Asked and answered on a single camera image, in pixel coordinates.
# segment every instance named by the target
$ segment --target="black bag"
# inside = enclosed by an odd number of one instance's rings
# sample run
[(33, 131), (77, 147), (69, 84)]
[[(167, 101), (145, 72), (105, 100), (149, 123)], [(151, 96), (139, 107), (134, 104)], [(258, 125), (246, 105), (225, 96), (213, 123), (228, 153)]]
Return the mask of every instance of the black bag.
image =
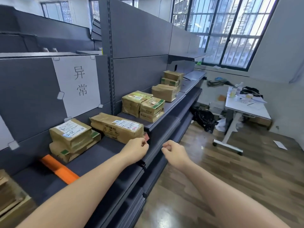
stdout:
[(208, 110), (201, 110), (199, 107), (191, 107), (193, 120), (196, 121), (208, 133), (213, 133), (214, 127), (218, 122), (214, 119), (214, 115)]

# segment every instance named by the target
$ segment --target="fist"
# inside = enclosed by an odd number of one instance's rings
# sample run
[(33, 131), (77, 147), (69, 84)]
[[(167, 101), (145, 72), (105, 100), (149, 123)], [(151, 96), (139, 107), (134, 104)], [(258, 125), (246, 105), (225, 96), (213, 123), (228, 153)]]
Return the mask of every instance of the fist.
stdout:
[(168, 162), (181, 172), (183, 172), (185, 166), (191, 162), (185, 148), (172, 140), (163, 144), (162, 152)]
[(128, 141), (120, 154), (124, 156), (127, 165), (131, 165), (142, 159), (148, 149), (149, 145), (144, 138), (134, 138)]

